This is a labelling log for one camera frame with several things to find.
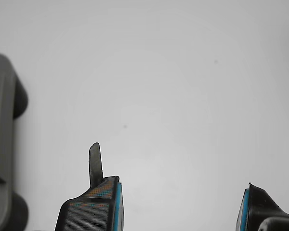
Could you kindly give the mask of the black gripper finger with tab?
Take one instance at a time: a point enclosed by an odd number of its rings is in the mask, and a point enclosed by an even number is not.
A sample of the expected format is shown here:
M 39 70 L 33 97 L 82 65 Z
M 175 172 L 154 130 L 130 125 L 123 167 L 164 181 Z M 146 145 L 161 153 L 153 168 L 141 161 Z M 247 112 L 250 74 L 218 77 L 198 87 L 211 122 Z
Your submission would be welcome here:
M 90 187 L 60 208 L 55 231 L 123 231 L 119 176 L 104 177 L 99 143 L 89 149 Z

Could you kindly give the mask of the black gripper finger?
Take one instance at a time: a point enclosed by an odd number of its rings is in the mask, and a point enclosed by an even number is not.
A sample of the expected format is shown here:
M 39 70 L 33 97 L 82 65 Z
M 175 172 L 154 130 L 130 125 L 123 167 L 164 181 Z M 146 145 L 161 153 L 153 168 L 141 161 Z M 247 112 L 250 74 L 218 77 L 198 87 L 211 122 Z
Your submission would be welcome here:
M 264 189 L 250 183 L 244 191 L 236 231 L 289 231 L 289 214 Z

